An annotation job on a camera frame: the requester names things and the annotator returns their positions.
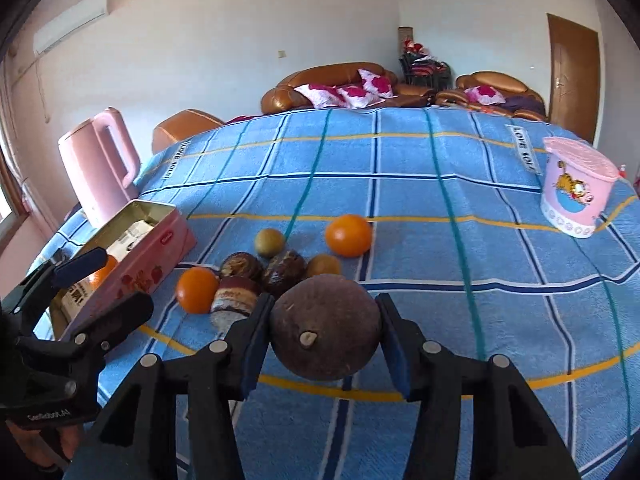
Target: purple cloth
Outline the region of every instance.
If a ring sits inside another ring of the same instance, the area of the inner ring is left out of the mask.
[[[524,95],[514,95],[506,98],[506,102],[498,105],[500,108],[510,111],[511,113],[518,110],[530,110],[542,116],[546,116],[545,105],[533,97]]]

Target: pink kettle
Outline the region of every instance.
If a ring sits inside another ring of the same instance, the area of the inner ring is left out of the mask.
[[[93,227],[102,227],[138,196],[133,180],[140,171],[140,157],[115,108],[87,119],[65,134],[58,146],[71,185]]]

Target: air conditioner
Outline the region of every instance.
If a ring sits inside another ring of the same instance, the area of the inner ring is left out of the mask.
[[[76,30],[106,16],[107,0],[82,0],[56,16],[33,36],[33,52],[36,56],[52,49]]]

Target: leather armchair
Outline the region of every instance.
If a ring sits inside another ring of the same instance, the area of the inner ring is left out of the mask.
[[[183,110],[154,128],[151,151],[156,154],[176,142],[223,126],[225,121],[200,110]]]
[[[458,88],[438,92],[436,95],[436,104],[455,104],[471,110],[481,110],[483,112],[494,113],[505,117],[522,118],[531,121],[541,121],[543,123],[548,121],[546,116],[535,113],[531,110],[521,109],[511,113],[504,108],[500,108],[500,105],[483,106],[478,103],[469,102],[469,99],[465,94],[465,89],[480,85],[492,86],[499,90],[505,97],[516,95],[530,97],[542,104],[544,109],[544,100],[540,94],[527,87],[527,85],[522,81],[501,72],[475,72],[471,75],[461,75],[456,79],[456,86]]]
[[[431,104],[435,98],[433,89],[425,86],[413,86],[398,82],[396,74],[385,70],[378,64],[368,62],[338,63],[315,66],[293,73],[269,90],[260,101],[260,108],[265,115],[277,114],[288,110],[311,108],[311,102],[294,88],[303,84],[323,84],[340,86],[348,83],[360,83],[358,69],[363,68],[374,74],[384,75],[394,89],[397,97],[386,99],[373,107],[409,107],[418,108]]]

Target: pink container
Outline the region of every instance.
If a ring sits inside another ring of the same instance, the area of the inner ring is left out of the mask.
[[[576,238],[593,234],[596,218],[607,205],[618,168],[588,144],[545,137],[549,152],[540,208],[549,222]]]
[[[93,227],[106,224],[138,196],[140,158],[120,112],[107,108],[58,141],[62,162]]]

